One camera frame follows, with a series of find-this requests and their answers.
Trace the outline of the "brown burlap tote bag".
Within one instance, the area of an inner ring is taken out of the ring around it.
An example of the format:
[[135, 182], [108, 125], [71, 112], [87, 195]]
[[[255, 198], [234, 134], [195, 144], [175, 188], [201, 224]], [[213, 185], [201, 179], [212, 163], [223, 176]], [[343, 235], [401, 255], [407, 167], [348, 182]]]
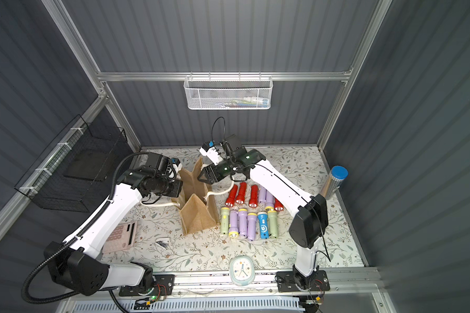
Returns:
[[206, 198], [212, 191], [212, 186], [197, 179], [203, 165], [202, 158], [199, 158], [192, 171], [187, 169], [179, 171], [183, 185], [179, 197], [173, 200], [180, 205], [180, 222], [184, 236], [221, 225], [220, 209], [217, 207], [214, 195]]

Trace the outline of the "blue flashlight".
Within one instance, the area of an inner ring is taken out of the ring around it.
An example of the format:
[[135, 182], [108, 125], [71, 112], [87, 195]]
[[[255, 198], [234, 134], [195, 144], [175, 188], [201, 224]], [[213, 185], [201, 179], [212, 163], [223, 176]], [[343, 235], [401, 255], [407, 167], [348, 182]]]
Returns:
[[269, 227], [268, 227], [268, 214], [266, 211], [261, 211], [257, 214], [258, 223], [260, 227], [260, 236], [261, 239], [268, 239], [270, 237]]

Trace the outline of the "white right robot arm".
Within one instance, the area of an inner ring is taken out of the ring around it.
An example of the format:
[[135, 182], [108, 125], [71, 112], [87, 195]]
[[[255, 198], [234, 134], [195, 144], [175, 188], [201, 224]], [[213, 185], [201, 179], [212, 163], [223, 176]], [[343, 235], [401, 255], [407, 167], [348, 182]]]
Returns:
[[300, 279], [312, 277], [317, 271], [319, 244], [328, 226], [325, 198], [320, 194], [314, 196], [293, 184], [255, 149], [246, 151], [242, 147], [232, 155], [222, 157], [215, 147], [201, 147], [200, 153], [212, 163], [202, 169], [198, 176], [199, 181], [212, 185], [226, 177], [243, 174], [264, 187], [283, 204], [292, 216], [289, 234], [297, 244], [293, 271]]

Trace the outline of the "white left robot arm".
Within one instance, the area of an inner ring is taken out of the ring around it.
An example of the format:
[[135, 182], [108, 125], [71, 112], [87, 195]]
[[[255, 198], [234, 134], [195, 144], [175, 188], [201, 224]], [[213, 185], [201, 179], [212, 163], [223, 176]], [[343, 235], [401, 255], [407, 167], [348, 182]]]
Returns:
[[[137, 288], [147, 295], [155, 288], [153, 269], [141, 263], [109, 265], [100, 261], [104, 244], [124, 216], [143, 198], [177, 198], [182, 181], [177, 177], [181, 162], [177, 158], [147, 152], [146, 164], [121, 171], [121, 167], [137, 156], [126, 156], [117, 166], [108, 197], [91, 216], [62, 242], [52, 242], [44, 251], [44, 261], [27, 276], [21, 289], [22, 299], [30, 304], [48, 304], [82, 294], [91, 296], [121, 286]], [[46, 298], [30, 294], [33, 279], [47, 268], [54, 283], [69, 289], [59, 296]]]

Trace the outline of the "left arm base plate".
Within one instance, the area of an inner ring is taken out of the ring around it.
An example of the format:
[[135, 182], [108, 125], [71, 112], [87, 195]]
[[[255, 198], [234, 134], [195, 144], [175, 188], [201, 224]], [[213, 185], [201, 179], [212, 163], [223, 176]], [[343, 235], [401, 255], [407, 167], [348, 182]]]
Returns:
[[175, 278], [175, 275], [153, 275], [150, 280], [146, 281], [146, 284], [121, 287], [119, 290], [119, 296], [170, 296], [174, 288]]

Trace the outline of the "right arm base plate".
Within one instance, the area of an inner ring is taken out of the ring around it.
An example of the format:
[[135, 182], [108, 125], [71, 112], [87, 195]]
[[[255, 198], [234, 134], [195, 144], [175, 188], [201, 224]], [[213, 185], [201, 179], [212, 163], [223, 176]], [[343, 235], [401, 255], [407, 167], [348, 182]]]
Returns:
[[275, 274], [278, 291], [285, 292], [328, 292], [330, 283], [323, 270], [312, 272], [308, 277], [299, 272], [279, 271]]

